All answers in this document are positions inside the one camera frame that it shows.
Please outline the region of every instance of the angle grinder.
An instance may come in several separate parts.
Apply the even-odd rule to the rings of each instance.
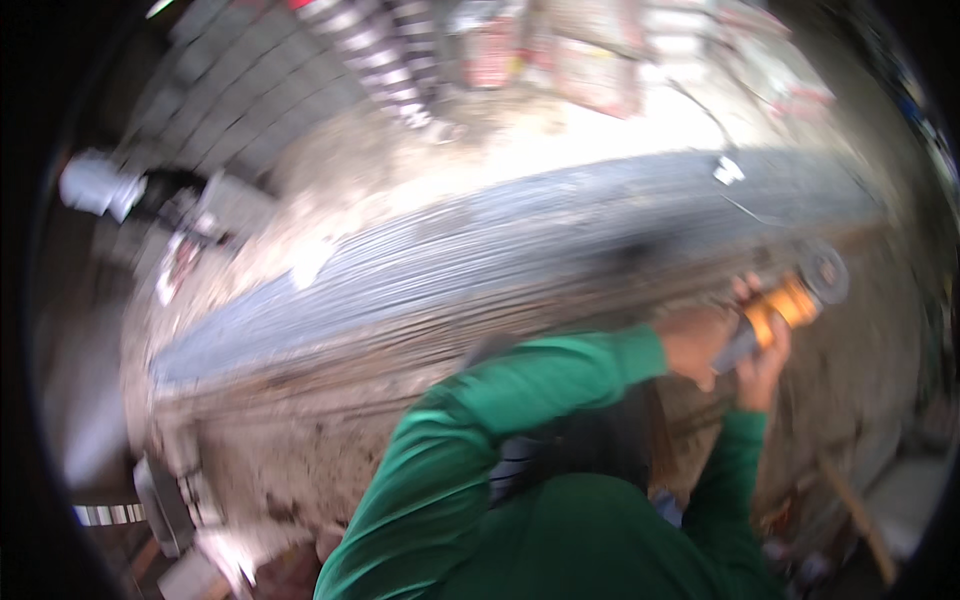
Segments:
[[[750,300],[726,347],[713,359],[713,370],[725,373],[742,357],[773,343],[770,318],[780,313],[791,329],[811,324],[827,304],[847,297],[850,274],[840,254],[824,243],[811,243],[797,268],[780,285]]]

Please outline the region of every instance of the concrete floor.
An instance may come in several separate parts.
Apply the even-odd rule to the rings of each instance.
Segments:
[[[703,93],[738,145],[826,147],[853,156],[888,206],[891,227],[857,247],[849,301],[797,336],[760,468],[759,510],[782,497],[823,444],[852,440],[837,461],[862,479],[882,462],[876,456],[895,444],[899,418],[914,398],[920,290],[935,281],[942,260],[931,254],[935,247],[919,241],[918,231],[929,231],[930,214],[946,214],[913,134],[828,24],[815,15],[788,14],[784,20],[837,96],[826,127],[773,131],[722,78],[711,78],[712,89]],[[419,143],[367,104],[335,117],[281,159],[273,174],[280,209],[262,236],[232,261],[204,256],[169,306],[159,307],[146,294],[134,300],[125,320],[122,373],[134,448],[156,442],[149,358],[210,309],[309,263],[344,236],[532,173],[722,145],[706,116],[670,90],[653,92],[646,117],[632,122],[524,87],[470,92],[451,110],[472,129],[466,139],[443,147]],[[710,401],[682,382],[666,379],[661,386],[661,395],[671,398],[664,402],[668,421]],[[204,472],[227,520],[227,527],[210,535],[220,541],[249,537],[274,523],[309,536],[347,522],[399,411],[360,419],[200,423]],[[708,428],[676,444],[681,468],[668,487],[678,495],[689,492],[715,435]]]

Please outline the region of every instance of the concrete wall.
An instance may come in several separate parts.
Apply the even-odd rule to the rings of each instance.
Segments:
[[[251,180],[283,148],[365,98],[285,3],[194,0],[117,152],[131,168],[225,166]]]

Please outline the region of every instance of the person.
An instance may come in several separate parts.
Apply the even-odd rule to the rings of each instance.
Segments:
[[[466,127],[434,114],[440,68],[429,0],[288,0],[298,19],[330,36],[344,64],[388,114],[430,143]]]
[[[734,281],[742,299],[756,276]],[[759,598],[782,596],[748,518],[767,413],[790,330],[736,368],[723,419],[683,516],[661,518],[636,485],[550,478],[490,508],[502,444],[557,417],[611,406],[675,373],[711,390],[730,309],[695,307],[616,333],[518,344],[431,387],[403,416],[315,598]]]

